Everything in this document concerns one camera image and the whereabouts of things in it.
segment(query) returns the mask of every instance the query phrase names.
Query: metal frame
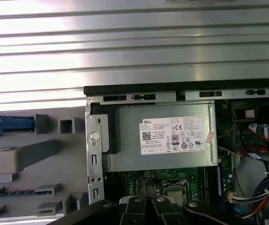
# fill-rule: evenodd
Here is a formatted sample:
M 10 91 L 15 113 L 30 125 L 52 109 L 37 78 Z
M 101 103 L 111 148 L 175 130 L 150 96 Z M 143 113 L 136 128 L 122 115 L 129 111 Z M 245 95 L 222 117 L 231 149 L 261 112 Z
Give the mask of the metal frame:
M 102 170 L 102 132 L 98 119 L 102 116 L 91 115 L 91 105 L 88 102 L 85 111 L 87 173 L 89 188 L 89 204 L 105 198 Z
M 0 1 L 0 111 L 85 106 L 84 86 L 246 79 L 269 79 L 266 0 Z

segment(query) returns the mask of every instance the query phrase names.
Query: blue plastic tab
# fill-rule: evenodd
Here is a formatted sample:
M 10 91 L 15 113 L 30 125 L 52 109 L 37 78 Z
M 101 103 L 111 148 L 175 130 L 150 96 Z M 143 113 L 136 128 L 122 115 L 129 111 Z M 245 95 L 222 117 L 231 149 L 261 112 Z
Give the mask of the blue plastic tab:
M 0 116 L 0 134 L 15 131 L 34 131 L 33 117 Z

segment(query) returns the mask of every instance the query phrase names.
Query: electronic component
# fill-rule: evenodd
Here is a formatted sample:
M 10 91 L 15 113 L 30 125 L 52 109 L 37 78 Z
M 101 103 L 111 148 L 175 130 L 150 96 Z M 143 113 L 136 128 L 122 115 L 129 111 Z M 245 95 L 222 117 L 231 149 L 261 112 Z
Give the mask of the electronic component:
M 125 195 L 173 197 L 178 205 L 200 196 L 197 168 L 122 172 Z
M 187 202 L 189 185 L 186 179 L 162 180 L 164 195 L 173 197 L 179 206 Z

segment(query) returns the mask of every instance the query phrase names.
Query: wire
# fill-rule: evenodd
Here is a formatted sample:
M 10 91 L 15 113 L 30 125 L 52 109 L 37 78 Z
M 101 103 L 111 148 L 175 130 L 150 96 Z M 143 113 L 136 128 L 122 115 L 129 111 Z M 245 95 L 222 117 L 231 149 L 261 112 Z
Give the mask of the wire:
M 228 131 L 226 131 L 223 135 L 221 135 L 221 136 L 218 136 L 217 138 L 222 138 L 222 137 L 225 137 L 225 136 L 227 136 L 227 135 L 230 135 L 231 133 L 232 133 L 232 131 L 234 130 L 234 128 L 235 128 L 235 123 L 232 125 L 232 127 L 231 128 L 229 128 L 229 130 Z
M 253 212 L 251 212 L 250 214 L 248 214 L 248 215 L 246 215 L 246 216 L 243 216 L 243 217 L 241 217 L 241 218 L 242 218 L 242 219 L 249 218 L 250 216 L 253 216 L 254 214 L 256 214 L 256 213 L 258 213 L 259 211 L 261 211 L 262 208 L 264 207 L 264 205 L 267 203 L 268 199 L 269 199 L 268 197 L 265 198 L 265 199 L 262 201 L 262 203 L 259 204 L 258 207 L 256 207 L 256 209 L 255 209 Z
M 263 146 L 258 146 L 258 145 L 243 145 L 239 148 L 239 154 L 245 156 L 245 157 L 248 157 L 249 155 L 244 153 L 243 150 L 245 149 L 249 149 L 249 148 L 252 148 L 252 149 L 257 149 L 257 150 L 261 150 L 261 151 L 268 151 L 267 147 L 263 147 Z
M 269 197 L 269 191 L 266 191 L 264 194 L 256 196 L 256 197 L 251 197 L 251 198 L 240 198 L 235 195 L 231 195 L 231 199 L 234 199 L 234 203 L 256 203 L 259 201 L 264 200 L 265 198 Z
M 231 151 L 231 150 L 229 150 L 229 149 L 227 149 L 227 148 L 225 148 L 225 147 L 222 147 L 222 146 L 218 146 L 218 148 L 221 149 L 221 150 L 227 151 L 227 152 L 229 152 L 229 153 L 231 153 L 231 154 L 234 154 L 234 155 L 243 156 L 243 155 L 240 155 L 240 154 L 238 154 L 238 153 L 236 153 L 236 152 L 234 152 L 234 151 Z
M 248 127 L 247 127 L 247 131 L 248 131 L 250 134 L 252 134 L 252 135 L 254 135 L 254 136 L 257 136 L 257 137 L 259 137 L 259 138 L 261 138 L 261 139 L 263 139 L 263 140 L 266 140 L 266 141 L 269 143 L 269 139 L 268 139 L 268 138 L 258 135 L 258 134 L 255 133 L 254 131 L 250 130 Z
M 237 181 L 237 184 L 238 184 L 238 187 L 239 187 L 239 191 L 242 193 L 242 195 L 244 196 L 244 198 L 246 198 L 246 196 L 244 195 L 244 192 L 242 190 L 242 187 L 239 184 L 239 179 L 238 179 L 238 175 L 237 175 L 237 168 L 234 168 L 234 175 L 236 177 L 236 181 Z

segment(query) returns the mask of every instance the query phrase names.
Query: cable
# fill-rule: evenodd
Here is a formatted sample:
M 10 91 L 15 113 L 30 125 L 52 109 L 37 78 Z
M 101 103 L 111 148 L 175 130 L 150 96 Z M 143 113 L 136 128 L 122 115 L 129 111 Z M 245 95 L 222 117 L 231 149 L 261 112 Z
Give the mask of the cable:
M 241 147 L 239 148 L 239 154 L 241 154 L 241 155 L 243 155 L 243 156 L 245 156 L 245 157 L 249 156 L 248 154 L 244 153 L 244 151 L 243 151 L 243 150 L 245 150 L 245 149 L 249 149 L 249 148 L 257 149 L 257 150 L 261 150 L 261 151 L 268 151 L 267 147 L 263 147 L 263 146 L 259 146 L 259 145 L 251 145 L 251 144 L 249 144 L 249 145 L 243 145 L 243 146 L 241 146 Z
M 256 214 L 256 213 L 258 213 L 259 211 L 261 211 L 262 208 L 264 207 L 264 205 L 267 203 L 268 199 L 269 199 L 268 197 L 265 198 L 265 199 L 262 201 L 262 203 L 259 204 L 259 206 L 258 206 L 253 212 L 251 212 L 250 214 L 248 214 L 248 215 L 246 215 L 246 216 L 243 216 L 243 217 L 241 217 L 241 218 L 242 218 L 242 219 L 249 218 L 250 216 L 253 216 L 254 214 Z
M 256 202 L 259 202 L 259 201 L 262 201 L 264 200 L 265 198 L 269 197 L 269 191 L 265 192 L 264 194 L 262 195 L 259 195 L 257 197 L 251 197 L 251 198 L 240 198 L 240 197 L 237 197 L 235 195 L 231 195 L 231 199 L 233 199 L 234 203 L 256 203 Z
M 234 151 L 231 151 L 231 150 L 229 150 L 229 149 L 227 149 L 227 148 L 225 148 L 225 147 L 222 147 L 222 146 L 218 146 L 218 148 L 221 149 L 221 150 L 227 151 L 227 152 L 229 152 L 229 153 L 231 153 L 231 154 L 234 154 L 234 155 L 243 156 L 243 155 L 240 155 L 240 154 L 238 154 L 238 153 L 236 153 L 236 152 L 234 152 Z
M 227 136 L 227 135 L 230 135 L 230 134 L 232 133 L 232 131 L 234 130 L 235 125 L 236 125 L 236 124 L 234 123 L 234 124 L 232 125 L 232 127 L 229 128 L 229 130 L 225 132 L 225 134 L 223 134 L 223 135 L 221 135 L 221 136 L 218 136 L 217 138 L 222 138 L 222 137 L 225 137 L 225 136 Z
M 266 140 L 266 141 L 269 143 L 269 139 L 268 139 L 268 138 L 258 135 L 258 134 L 255 133 L 254 131 L 250 130 L 248 127 L 247 127 L 247 131 L 248 131 L 250 134 L 252 134 L 252 135 L 254 135 L 254 136 L 257 136 L 257 137 L 259 137 L 259 138 L 261 138 L 261 139 L 263 139 L 263 140 Z

